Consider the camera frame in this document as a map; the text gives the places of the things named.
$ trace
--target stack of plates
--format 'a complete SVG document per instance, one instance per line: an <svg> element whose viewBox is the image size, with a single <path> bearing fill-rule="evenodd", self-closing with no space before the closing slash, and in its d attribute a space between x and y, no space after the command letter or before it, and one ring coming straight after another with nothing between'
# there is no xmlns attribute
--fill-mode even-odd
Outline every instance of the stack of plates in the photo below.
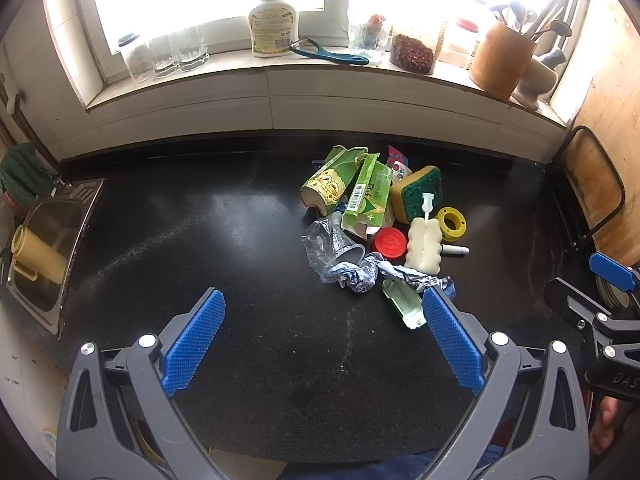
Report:
<svg viewBox="0 0 640 480"><path fill-rule="evenodd" d="M626 292L615 288L597 274L596 285L598 286L598 292L600 293L602 301L609 310L615 311L629 306L629 297Z"/></svg>

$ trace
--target yellow tape spool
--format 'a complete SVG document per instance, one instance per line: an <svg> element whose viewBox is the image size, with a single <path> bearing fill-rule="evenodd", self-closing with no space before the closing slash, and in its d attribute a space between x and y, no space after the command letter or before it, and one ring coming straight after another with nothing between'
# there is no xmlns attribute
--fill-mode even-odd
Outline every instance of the yellow tape spool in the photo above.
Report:
<svg viewBox="0 0 640 480"><path fill-rule="evenodd" d="M462 213L453 207L443 207L436 215L440 230L442 231L442 239L446 242L455 242L466 232L466 220ZM453 224L453 229L445 222Z"/></svg>

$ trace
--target plastic bottle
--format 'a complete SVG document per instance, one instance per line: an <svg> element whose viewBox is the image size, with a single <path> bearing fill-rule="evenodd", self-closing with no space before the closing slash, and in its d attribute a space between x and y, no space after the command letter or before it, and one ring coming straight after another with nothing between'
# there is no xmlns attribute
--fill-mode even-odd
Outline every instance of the plastic bottle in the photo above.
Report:
<svg viewBox="0 0 640 480"><path fill-rule="evenodd" d="M257 57L286 56L298 40L298 12L285 0L261 0L249 13L251 50Z"/></svg>

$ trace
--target blue gripper pad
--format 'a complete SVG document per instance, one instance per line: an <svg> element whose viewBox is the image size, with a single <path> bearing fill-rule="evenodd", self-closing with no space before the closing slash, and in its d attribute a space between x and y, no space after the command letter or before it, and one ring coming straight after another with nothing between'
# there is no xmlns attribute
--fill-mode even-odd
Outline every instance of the blue gripper pad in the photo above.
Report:
<svg viewBox="0 0 640 480"><path fill-rule="evenodd" d="M602 253L593 253L589 258L589 268L622 292L631 292L636 288L633 273Z"/></svg>
<svg viewBox="0 0 640 480"><path fill-rule="evenodd" d="M458 384L478 395L484 386L482 355L433 287L424 291L422 311Z"/></svg>
<svg viewBox="0 0 640 480"><path fill-rule="evenodd" d="M164 356L162 387L167 397L186 388L225 319L225 297L214 290Z"/></svg>

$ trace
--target glass jar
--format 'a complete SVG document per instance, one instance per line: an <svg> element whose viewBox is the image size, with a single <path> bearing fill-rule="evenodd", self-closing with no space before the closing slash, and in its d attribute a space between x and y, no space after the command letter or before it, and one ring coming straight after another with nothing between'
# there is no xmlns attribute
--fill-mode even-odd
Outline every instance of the glass jar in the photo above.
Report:
<svg viewBox="0 0 640 480"><path fill-rule="evenodd" d="M419 16L394 22L389 61L417 74L433 74L444 42L444 20Z"/></svg>
<svg viewBox="0 0 640 480"><path fill-rule="evenodd" d="M151 61L156 77L169 75L178 68L178 58L174 54L174 51L171 50L169 37L167 35L148 40L147 46L151 51Z"/></svg>
<svg viewBox="0 0 640 480"><path fill-rule="evenodd" d="M376 0L349 0L349 48L370 63L379 63L385 53L390 20Z"/></svg>
<svg viewBox="0 0 640 480"><path fill-rule="evenodd" d="M139 34L131 32L118 40L120 53L134 84L142 83L154 74L151 51Z"/></svg>
<svg viewBox="0 0 640 480"><path fill-rule="evenodd" d="M209 59L207 43L196 25L172 32L169 44L178 57L178 68L183 72L204 65Z"/></svg>
<svg viewBox="0 0 640 480"><path fill-rule="evenodd" d="M478 26L471 20L460 18L449 23L444 35L444 47L440 60L466 68L471 61L471 54L478 40Z"/></svg>

